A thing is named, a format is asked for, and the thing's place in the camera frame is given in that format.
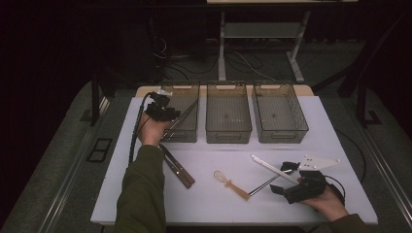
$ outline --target white stick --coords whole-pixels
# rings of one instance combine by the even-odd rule
[[[281,170],[273,167],[272,165],[268,164],[267,162],[261,160],[260,158],[252,155],[252,159],[253,159],[255,162],[261,164],[263,167],[265,167],[265,168],[267,168],[267,169],[269,169],[269,170],[271,170],[271,171],[279,174],[281,177],[284,177],[284,178],[287,179],[288,181],[290,181],[290,182],[292,182],[292,183],[295,183],[295,184],[299,184],[299,182],[298,182],[296,179],[294,179],[293,177],[289,176],[288,174],[282,172]]]

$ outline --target person's left hand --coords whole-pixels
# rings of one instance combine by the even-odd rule
[[[144,145],[158,146],[164,134],[164,129],[169,126],[171,121],[156,121],[150,118],[146,113],[142,114],[139,123],[138,138]]]

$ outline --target brown handle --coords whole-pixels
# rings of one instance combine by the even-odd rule
[[[246,201],[249,200],[249,198],[251,198],[249,193],[247,193],[246,191],[242,190],[240,187],[233,184],[231,180],[227,181],[225,186],[230,187],[233,191],[235,191],[239,196],[241,196]]]

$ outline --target person's arm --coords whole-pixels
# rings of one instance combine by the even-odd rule
[[[302,203],[319,211],[329,221],[329,226],[335,233],[372,232],[358,215],[349,215],[336,193],[328,186],[321,196],[304,200]]]
[[[142,115],[136,160],[126,169],[118,200],[115,232],[161,233],[166,231],[164,212],[163,152],[159,149],[164,128],[170,122],[156,122]]]

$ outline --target gray transparent basket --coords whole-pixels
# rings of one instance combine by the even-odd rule
[[[247,144],[252,124],[245,82],[207,82],[206,140],[209,144]]]
[[[199,108],[199,81],[165,81],[161,88],[172,92],[168,107],[181,111],[181,116],[165,129],[161,142],[196,143]]]
[[[293,85],[256,81],[252,98],[261,143],[301,143],[309,127]]]

